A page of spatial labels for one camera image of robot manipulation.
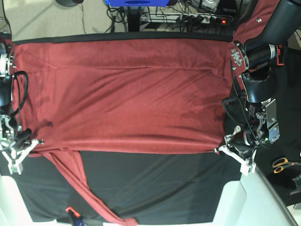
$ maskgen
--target black cable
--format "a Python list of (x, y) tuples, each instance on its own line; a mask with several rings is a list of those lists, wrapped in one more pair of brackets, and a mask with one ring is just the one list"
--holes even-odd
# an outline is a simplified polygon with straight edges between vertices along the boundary
[(128, 32), (127, 30), (127, 22), (123, 20), (124, 32)]
[(299, 37), (299, 41), (301, 41), (301, 37), (300, 37), (300, 35), (298, 34), (298, 32), (297, 32), (297, 31), (295, 31), (295, 32), (296, 32), (297, 36)]
[(28, 75), (26, 72), (24, 71), (19, 71), (19, 72), (16, 72), (15, 73), (15, 78), (19, 75), (23, 75), (24, 76), (24, 93), (23, 93), (23, 98), (22, 98), (22, 101), (19, 105), (19, 108), (17, 110), (15, 110), (11, 116), (15, 116), (16, 114), (19, 113), (19, 111), (22, 109), (24, 103), (25, 103), (25, 100), (26, 100), (26, 97), (27, 97), (27, 91), (28, 91)]
[(184, 32), (182, 31), (182, 20), (180, 21), (180, 32)]
[(151, 19), (151, 11), (150, 11), (150, 7), (148, 6), (147, 7), (147, 10), (149, 11), (149, 15), (150, 15), (150, 22), (152, 23), (152, 19)]
[(184, 12), (187, 13), (187, 11), (186, 11), (186, 8), (187, 8), (186, 1), (183, 1), (183, 3), (185, 5)]
[(20, 125), (20, 84), (19, 84), (19, 80), (18, 80), (18, 77), (16, 77), (16, 81), (17, 81), (17, 87), (18, 87), (18, 121), (17, 121), (17, 130), (16, 130), (16, 133), (15, 133), (15, 138), (18, 134), (18, 130), (19, 130), (19, 125)]
[(116, 16), (113, 16), (112, 26), (111, 26), (111, 33), (115, 32), (115, 21), (116, 21)]
[(108, 27), (108, 29), (104, 33), (107, 33), (111, 27), (112, 27), (112, 25), (110, 27)]
[(158, 7), (156, 7), (156, 17), (165, 17), (167, 18), (167, 16), (181, 16), (181, 14), (172, 14), (172, 15), (166, 15), (165, 13), (163, 13), (163, 11), (161, 10), (163, 16), (158, 16)]
[(235, 119), (233, 117), (233, 115), (231, 114), (230, 110), (228, 109), (228, 106), (227, 106), (227, 103), (229, 102), (233, 102), (233, 101), (236, 101), (238, 100), (237, 97), (227, 97), (227, 98), (224, 98), (222, 100), (222, 107), (223, 109), (225, 110), (225, 113), (229, 116), (229, 118), (237, 125), (239, 125), (240, 127), (244, 127), (245, 125), (242, 123), (242, 122), (239, 122), (237, 119)]
[(205, 9), (205, 8), (198, 8), (198, 7), (196, 7), (196, 6), (194, 6), (193, 4), (192, 4), (192, 1), (194, 1), (195, 3), (197, 3), (197, 4), (199, 4), (199, 2), (197, 2), (197, 1), (195, 1), (195, 0), (183, 0), (184, 2), (187, 2), (187, 4), (189, 5), (189, 6), (191, 6), (191, 7), (193, 7), (197, 12), (199, 12), (199, 13), (204, 13), (204, 12), (202, 12), (202, 11), (205, 11), (205, 13), (208, 13), (209, 15), (210, 15), (210, 18), (213, 18), (214, 19), (214, 17), (212, 16), (212, 12), (210, 12), (209, 10), (207, 10), (207, 9)]
[(230, 61), (230, 74), (231, 74), (231, 79), (232, 79), (233, 88), (234, 88), (235, 94), (236, 94), (236, 96), (237, 96), (237, 98), (238, 98), (239, 105), (240, 105), (240, 107), (241, 107), (241, 110), (242, 110), (242, 112), (243, 112), (243, 115), (244, 115), (244, 118), (245, 118), (245, 120), (246, 120), (246, 123), (247, 123), (247, 125), (248, 125), (248, 127), (249, 127), (249, 129), (250, 129), (250, 131), (251, 131), (251, 133), (252, 133), (252, 135), (253, 135), (253, 137), (254, 137), (254, 139), (255, 139), (256, 141), (258, 141), (258, 143), (259, 143), (260, 146), (262, 146), (262, 147), (264, 147), (264, 148), (267, 148), (267, 149), (270, 149), (269, 147), (266, 147), (264, 144), (262, 144), (262, 143), (257, 139), (257, 137), (256, 137), (256, 135), (254, 134), (254, 132), (253, 132), (253, 130), (252, 130), (252, 127), (251, 127), (251, 125), (250, 125), (250, 123), (249, 123), (249, 120), (247, 119), (247, 116), (246, 116), (246, 113), (245, 113), (245, 109), (244, 109), (244, 107), (243, 107), (243, 105), (242, 105), (242, 103), (241, 103), (241, 100), (240, 100), (240, 98), (239, 98), (239, 94), (238, 94), (238, 91), (237, 91), (237, 88), (236, 88), (236, 85), (235, 85), (235, 82), (234, 82), (233, 69), (232, 69), (232, 61)]
[(109, 15), (109, 12), (111, 13), (115, 13), (117, 12), (117, 14), (120, 14), (121, 19), (118, 21), (116, 20), (116, 23), (122, 23), (124, 21), (124, 19), (126, 18), (126, 14), (122, 12), (121, 8), (111, 8), (110, 6), (107, 5), (107, 16), (113, 20), (113, 18)]
[(85, 20), (84, 20), (84, 5), (80, 4), (79, 7), (80, 7), (80, 9), (82, 11), (81, 22), (83, 24), (83, 30), (84, 30), (84, 33), (87, 34), (86, 27), (85, 27)]
[(189, 13), (189, 12), (192, 13), (191, 9), (189, 8), (189, 4), (188, 4), (187, 9), (188, 9), (188, 13)]
[(179, 10), (175, 9), (175, 8), (174, 8), (174, 7), (172, 7), (172, 6), (169, 6), (169, 7), (166, 7), (166, 8), (172, 8), (174, 11), (176, 11), (176, 12), (179, 12), (179, 13), (181, 13), (182, 15), (184, 15), (184, 13), (183, 13), (183, 12), (181, 12), (181, 11), (179, 11)]
[(161, 13), (165, 16), (165, 18), (166, 18), (166, 24), (167, 24), (167, 27), (169, 27), (171, 30), (173, 30), (174, 28), (173, 28), (173, 26), (171, 25), (171, 24), (169, 24), (169, 22), (167, 22), (167, 20), (168, 20), (168, 18), (167, 18), (167, 15), (162, 11), (162, 7), (160, 7), (160, 11), (161, 11)]
[(201, 26), (198, 26), (194, 31), (202, 31), (202, 33), (205, 33), (205, 29), (211, 29), (211, 28), (215, 28), (215, 26), (212, 26), (212, 25), (209, 25), (209, 24), (206, 24), (206, 25), (201, 25)]

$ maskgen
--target blue box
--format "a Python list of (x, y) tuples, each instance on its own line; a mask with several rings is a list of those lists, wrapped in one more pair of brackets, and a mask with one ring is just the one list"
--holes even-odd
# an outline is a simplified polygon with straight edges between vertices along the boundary
[(169, 0), (105, 0), (107, 5), (112, 7), (118, 6), (158, 6), (164, 7), (168, 4)]

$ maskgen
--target wire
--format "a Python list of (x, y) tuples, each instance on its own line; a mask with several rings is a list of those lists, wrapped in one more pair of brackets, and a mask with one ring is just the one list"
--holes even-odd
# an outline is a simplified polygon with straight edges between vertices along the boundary
[(186, 1), (183, 1), (183, 3), (184, 3), (184, 5), (185, 5), (184, 12), (185, 12), (185, 13), (187, 13), (187, 11), (186, 11), (186, 9), (187, 9), (187, 5), (186, 5), (186, 3), (187, 3), (187, 2), (186, 2)]
[(198, 8), (198, 7), (194, 6), (194, 5), (192, 4), (192, 1), (194, 1), (194, 2), (197, 3), (197, 4), (199, 4), (199, 2), (197, 2), (196, 0), (192, 0), (192, 1), (189, 1), (189, 0), (183, 0), (183, 1), (186, 1), (186, 2), (188, 3), (188, 5), (192, 6), (196, 11), (199, 12), (200, 10), (203, 10), (203, 11), (207, 12), (211, 17), (213, 17), (212, 14), (211, 14), (212, 12), (210, 12), (208, 9), (203, 8), (203, 7)]
[(22, 109), (24, 103), (25, 103), (25, 100), (26, 100), (26, 97), (27, 97), (27, 90), (28, 90), (28, 75), (26, 72), (24, 71), (19, 71), (19, 72), (16, 72), (15, 73), (15, 78), (19, 75), (23, 75), (24, 76), (24, 94), (23, 94), (23, 98), (22, 98), (22, 101), (20, 103), (20, 107), (15, 110), (13, 113), (11, 113), (11, 116), (15, 116), (17, 113), (19, 113), (19, 110)]
[(124, 26), (124, 32), (128, 32), (126, 20), (123, 20), (123, 26)]
[(80, 7), (80, 9), (82, 11), (81, 21), (82, 21), (82, 24), (83, 24), (83, 30), (84, 30), (84, 33), (87, 34), (86, 27), (85, 27), (85, 20), (84, 20), (84, 5), (83, 4), (79, 4), (79, 7)]
[(18, 134), (18, 130), (19, 130), (19, 125), (20, 125), (20, 106), (21, 106), (21, 103), (20, 103), (20, 84), (19, 84), (19, 80), (18, 80), (18, 77), (16, 77), (16, 81), (17, 81), (17, 87), (18, 87), (18, 121), (17, 121), (17, 131), (15, 133), (15, 138)]
[(228, 109), (227, 107), (227, 104), (230, 103), (230, 102), (233, 102), (233, 101), (236, 101), (238, 98), (237, 97), (227, 97), (227, 98), (224, 98), (222, 100), (222, 107), (224, 108), (225, 110), (225, 113), (229, 116), (229, 118), (234, 122), (236, 123), (237, 125), (239, 125), (240, 127), (244, 127), (244, 124), (242, 122), (239, 122), (237, 119), (235, 119), (233, 117), (233, 115), (231, 114), (230, 110)]
[(158, 7), (156, 7), (156, 17), (165, 17), (167, 19), (168, 16), (181, 16), (182, 14), (171, 14), (171, 15), (166, 15), (165, 13), (163, 13), (162, 9), (160, 9), (163, 16), (158, 16)]
[(162, 7), (160, 7), (160, 11), (166, 17), (166, 24), (167, 24), (166, 28), (169, 27), (171, 30), (173, 30), (174, 29), (173, 26), (169, 24), (169, 22), (167, 22), (168, 18), (167, 15), (162, 11)]
[(172, 6), (169, 6), (169, 7), (166, 7), (166, 8), (172, 8), (174, 11), (176, 11), (176, 12), (179, 12), (179, 13), (181, 13), (182, 15), (184, 15), (184, 13), (183, 13), (183, 12), (181, 12), (181, 11), (179, 11), (179, 10), (175, 9), (175, 8), (174, 8), (174, 7), (172, 7)]
[(115, 32), (115, 21), (116, 21), (116, 16), (113, 16), (112, 26), (111, 26), (111, 33)]
[(297, 36), (299, 37), (299, 41), (301, 41), (301, 37), (300, 37), (300, 35), (298, 34), (298, 32), (297, 32), (297, 31), (295, 31), (295, 32), (296, 32)]
[(188, 15), (189, 15), (189, 12), (192, 13), (191, 9), (189, 8), (189, 4), (187, 5), (187, 9), (188, 9)]
[(124, 20), (125, 17), (126, 17), (126, 15), (123, 14), (123, 13), (121, 12), (121, 9), (120, 9), (120, 8), (110, 8), (110, 7), (108, 6), (108, 9), (107, 9), (107, 16), (108, 16), (111, 20), (113, 20), (113, 18), (109, 15), (109, 12), (111, 12), (111, 13), (117, 12), (118, 14), (120, 14), (121, 19), (120, 19), (119, 21), (115, 21), (116, 23), (122, 23), (123, 20)]
[(185, 11), (185, 9), (183, 8), (183, 5), (182, 5), (181, 2), (179, 2), (179, 6), (180, 6), (181, 10), (184, 11), (184, 13), (186, 13), (186, 11)]
[(111, 27), (112, 27), (112, 25), (104, 33), (107, 33)]
[(234, 90), (235, 90), (235, 94), (236, 94), (236, 96), (238, 97), (239, 105), (240, 105), (241, 110), (242, 110), (242, 112), (243, 112), (243, 115), (244, 115), (244, 118), (245, 118), (245, 120), (246, 120), (246, 123), (247, 123), (247, 125), (248, 125), (248, 127), (249, 127), (249, 129), (250, 129), (250, 131), (251, 131), (251, 133), (252, 133), (252, 135), (254, 136), (254, 139), (255, 139), (256, 141), (258, 141), (258, 143), (259, 143), (260, 146), (263, 146), (264, 148), (270, 149), (270, 147), (266, 147), (264, 144), (262, 144), (262, 143), (257, 139), (257, 137), (256, 137), (256, 135), (254, 134), (254, 132), (253, 132), (253, 130), (252, 130), (252, 127), (251, 127), (251, 125), (250, 125), (250, 123), (249, 123), (249, 120), (248, 120), (247, 117), (246, 117), (245, 109), (244, 109), (244, 107), (243, 107), (243, 105), (242, 105), (242, 103), (241, 103), (241, 100), (240, 100), (240, 98), (239, 98), (239, 94), (238, 94), (238, 91), (237, 91), (237, 88), (236, 88), (236, 85), (235, 85), (235, 82), (234, 82), (233, 69), (232, 69), (232, 61), (230, 61), (230, 73), (231, 73), (231, 79), (232, 79), (233, 88), (234, 88)]
[(150, 22), (152, 23), (152, 19), (151, 19), (151, 11), (150, 11), (150, 7), (148, 6), (147, 7), (147, 10), (149, 11), (149, 15), (150, 15)]

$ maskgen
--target red fabric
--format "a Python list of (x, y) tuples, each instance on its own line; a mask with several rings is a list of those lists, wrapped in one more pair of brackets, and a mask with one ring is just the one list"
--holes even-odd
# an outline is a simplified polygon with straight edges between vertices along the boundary
[[(257, 36), (264, 23), (254, 18), (265, 21), (274, 5), (259, 0), (260, 7), (234, 39), (244, 43)], [(208, 40), (16, 46), (17, 70), (29, 75), (21, 124), (45, 142), (31, 156), (49, 159), (107, 221), (136, 225), (132, 218), (119, 218), (91, 193), (78, 151), (212, 151), (224, 135), (221, 100), (231, 87), (228, 49), (229, 43)]]

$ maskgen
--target black cloth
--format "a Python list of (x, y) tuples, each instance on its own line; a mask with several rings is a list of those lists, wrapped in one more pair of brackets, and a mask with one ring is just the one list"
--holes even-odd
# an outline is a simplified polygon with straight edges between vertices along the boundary
[(301, 193), (290, 196), (290, 192), (296, 188), (292, 179), (301, 174), (301, 167), (294, 166), (274, 174), (272, 163), (280, 157), (301, 161), (300, 65), (301, 51), (289, 49), (285, 66), (278, 73), (281, 91), (277, 93), (276, 100), (280, 139), (269, 150), (260, 148), (256, 156), (257, 164), (287, 206), (301, 202)]
[[(81, 152), (91, 191), (120, 217), (139, 224), (212, 222), (224, 185), (239, 180), (239, 164), (214, 153), (156, 155)], [(24, 160), (13, 175), (35, 222), (65, 218), (72, 206), (105, 222), (44, 157)], [(0, 173), (9, 175), (0, 155)]]

